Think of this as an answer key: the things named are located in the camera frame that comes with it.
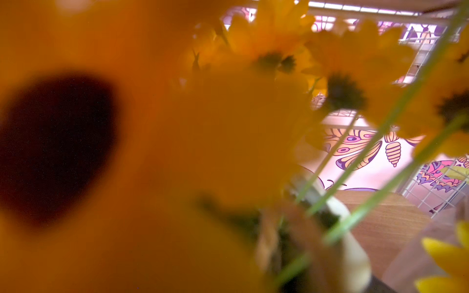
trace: wooden surface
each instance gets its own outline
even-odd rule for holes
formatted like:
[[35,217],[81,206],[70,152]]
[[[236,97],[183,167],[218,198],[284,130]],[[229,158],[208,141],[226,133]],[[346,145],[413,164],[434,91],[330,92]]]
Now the wooden surface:
[[[372,194],[340,190],[335,196],[353,211]],[[373,274],[381,278],[399,251],[429,222],[430,217],[403,196],[390,194],[352,234],[370,257]]]

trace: sunflower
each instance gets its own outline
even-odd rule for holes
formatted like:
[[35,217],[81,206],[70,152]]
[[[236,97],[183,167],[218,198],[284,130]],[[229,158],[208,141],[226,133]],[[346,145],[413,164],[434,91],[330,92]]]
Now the sunflower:
[[355,31],[338,21],[337,29],[311,35],[307,47],[313,66],[306,72],[327,80],[327,98],[323,115],[339,109],[355,109],[373,124],[383,119],[399,91],[390,85],[408,70],[414,51],[399,45],[402,28],[378,33],[370,20],[361,22]]
[[0,287],[265,292],[243,243],[169,196],[153,160],[173,64],[235,3],[72,2],[0,2]]
[[[459,43],[450,45],[441,62],[399,118],[397,123],[402,137],[426,135],[415,152],[425,147],[459,114],[469,117],[468,55],[469,30],[465,29]],[[468,152],[469,122],[465,122],[439,146],[433,156],[445,153],[457,157]]]
[[418,280],[416,286],[421,293],[469,292],[469,223],[460,222],[456,234],[462,247],[456,247],[436,239],[425,238],[422,244],[437,265],[449,275]]
[[161,178],[180,194],[203,194],[223,208],[279,199],[297,169],[295,150],[303,135],[315,131],[321,144],[302,82],[272,79],[242,65],[212,67],[188,80],[163,112],[168,115],[158,124],[164,143],[154,149]]
[[298,4],[293,0],[260,0],[251,23],[235,15],[228,31],[214,21],[210,26],[215,30],[207,31],[207,25],[202,25],[196,35],[200,44],[188,53],[190,65],[198,63],[200,68],[209,68],[243,64],[270,76],[301,79],[305,86],[306,82],[311,86],[314,77],[301,73],[310,61],[303,45],[315,21],[307,12],[306,0]]

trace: butterfly wing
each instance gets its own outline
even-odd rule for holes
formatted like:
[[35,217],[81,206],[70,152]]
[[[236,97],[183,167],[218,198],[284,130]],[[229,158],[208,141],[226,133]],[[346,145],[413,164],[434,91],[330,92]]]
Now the butterfly wing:
[[404,140],[410,144],[411,146],[416,146],[418,145],[423,139],[424,139],[424,135],[422,136],[418,136],[418,137],[415,137],[415,138],[404,138]]
[[[376,157],[376,155],[378,154],[378,151],[381,148],[382,144],[383,144],[382,141],[377,142],[373,146],[373,148],[368,152],[368,154],[363,159],[363,161],[361,161],[360,164],[358,164],[358,166],[354,170],[358,170],[358,169],[368,165]],[[358,157],[358,154],[359,153],[353,154],[351,156],[347,156],[347,157],[344,157],[344,158],[340,158],[335,163],[340,169],[345,170]]]
[[439,209],[441,208],[441,206],[442,206],[442,205],[443,205],[443,204],[442,204],[442,203],[440,203],[439,205],[437,205],[437,206],[436,206],[436,207],[434,207],[433,209],[429,210],[429,212],[430,212],[431,214],[434,214],[434,213],[436,213],[436,211],[437,211],[437,210],[439,210]]
[[329,152],[339,141],[346,129],[329,128],[325,130],[324,150]]
[[[335,134],[340,133],[340,135],[342,135],[343,132],[345,132],[344,129],[336,129],[336,132],[334,133]],[[348,155],[348,154],[352,154],[352,153],[362,150],[363,148],[365,148],[365,145],[371,140],[371,138],[374,135],[375,133],[371,131],[355,130],[355,129],[350,130],[344,142],[339,146],[337,151],[334,153],[334,156]],[[332,147],[333,141],[337,143],[339,138],[340,136],[333,136],[331,137],[330,142],[326,141],[326,144],[329,144]]]
[[434,161],[426,170],[426,166],[422,168],[422,171],[417,175],[417,181],[419,184],[430,183],[435,190],[444,190],[445,192],[449,192],[453,190],[458,185],[461,184],[461,180],[449,178],[446,175],[443,175],[441,169],[446,166],[452,165],[453,161],[445,160],[445,161]]

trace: green stem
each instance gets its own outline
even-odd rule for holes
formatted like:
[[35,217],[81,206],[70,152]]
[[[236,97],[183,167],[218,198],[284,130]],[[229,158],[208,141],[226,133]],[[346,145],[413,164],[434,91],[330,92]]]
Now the green stem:
[[[332,158],[332,156],[334,155],[334,153],[339,149],[340,145],[345,141],[345,139],[347,138],[348,136],[348,133],[352,130],[353,126],[355,125],[355,122],[358,120],[358,117],[360,115],[358,114],[358,112],[355,114],[355,116],[353,117],[351,123],[349,124],[349,126],[347,127],[347,129],[345,130],[345,132],[340,136],[339,140],[337,141],[337,143],[329,150],[328,154],[326,155],[326,157],[321,161],[321,164],[319,165],[319,167],[316,169],[316,171],[313,173],[313,175],[311,176],[311,178],[308,180],[308,182],[306,182],[306,184],[303,186],[303,188],[301,189],[300,193],[298,194],[298,196],[296,197],[295,199],[295,203],[299,203],[300,201],[302,201],[304,199],[304,197],[306,196],[306,192],[308,191],[308,188],[310,188],[310,186],[316,181],[316,179],[319,177],[319,175],[321,174],[321,172],[324,170],[324,167],[327,165],[327,162],[329,162],[329,160]],[[314,212],[312,213],[315,213],[316,211],[320,210],[322,207],[322,204],[320,206],[317,207],[317,203],[314,204],[309,210],[314,210]]]
[[320,79],[321,79],[321,77],[320,77],[320,78],[316,78],[316,79],[314,80],[313,86],[312,86],[312,87],[310,88],[310,90],[306,93],[308,96],[311,96],[311,95],[313,94],[314,88],[316,87],[316,84],[318,83],[318,81],[319,81]]
[[275,288],[281,287],[295,276],[304,271],[311,263],[311,259],[307,254],[303,254],[297,257],[294,261],[289,263],[282,271],[277,275],[273,284]]
[[395,107],[391,110],[388,116],[385,118],[384,122],[379,126],[378,131],[368,142],[365,148],[360,152],[358,157],[353,160],[353,162],[345,169],[344,173],[336,180],[336,182],[326,191],[326,194],[320,199],[321,205],[324,205],[327,200],[335,194],[340,186],[347,180],[350,174],[357,168],[363,159],[367,156],[368,152],[373,148],[376,142],[378,142],[385,133],[389,131],[392,123],[397,119],[397,117],[405,109],[409,101],[415,96],[416,93],[420,90],[423,84],[426,82],[428,75],[433,70],[433,68],[438,64],[438,62],[443,57],[446,47],[449,44],[449,39],[452,35],[455,34],[458,27],[462,24],[463,21],[467,18],[467,12],[469,9],[469,0],[463,0],[461,2],[460,8],[457,13],[452,17],[449,26],[446,28],[446,31],[439,38],[433,53],[429,57],[428,61],[422,66],[415,80],[406,87],[405,92],[402,97],[399,99]]
[[339,241],[345,233],[355,227],[364,217],[366,217],[366,215],[369,214],[369,212],[371,212],[383,199],[385,199],[395,186],[401,183],[402,180],[411,176],[416,168],[431,158],[441,143],[443,143],[456,130],[460,129],[466,121],[467,117],[465,115],[460,115],[456,119],[453,119],[439,135],[437,135],[415,156],[414,160],[408,164],[404,170],[394,176],[394,178],[392,178],[382,189],[376,191],[365,203],[361,204],[355,211],[353,211],[349,217],[336,223],[324,236],[324,242],[327,245],[332,245]]
[[[342,236],[350,231],[364,217],[368,215],[383,199],[390,194],[390,190],[398,185],[403,179],[412,175],[415,169],[420,167],[432,154],[435,153],[439,145],[447,139],[454,131],[459,129],[465,122],[467,117],[461,115],[454,119],[438,136],[436,136],[417,156],[412,163],[407,165],[404,170],[399,172],[392,178],[381,190],[378,190],[365,203],[361,204],[348,218],[334,225],[324,236],[323,241],[326,245],[333,245],[340,240]],[[307,269],[310,264],[308,254],[302,254],[289,263],[275,279],[277,287],[293,279],[303,270]]]

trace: ceiling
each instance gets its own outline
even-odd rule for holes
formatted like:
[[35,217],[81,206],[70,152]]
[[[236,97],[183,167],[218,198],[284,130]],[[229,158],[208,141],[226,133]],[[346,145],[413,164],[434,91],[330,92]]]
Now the ceiling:
[[432,10],[453,8],[455,0],[315,0],[333,4],[381,8],[398,11],[431,12]]

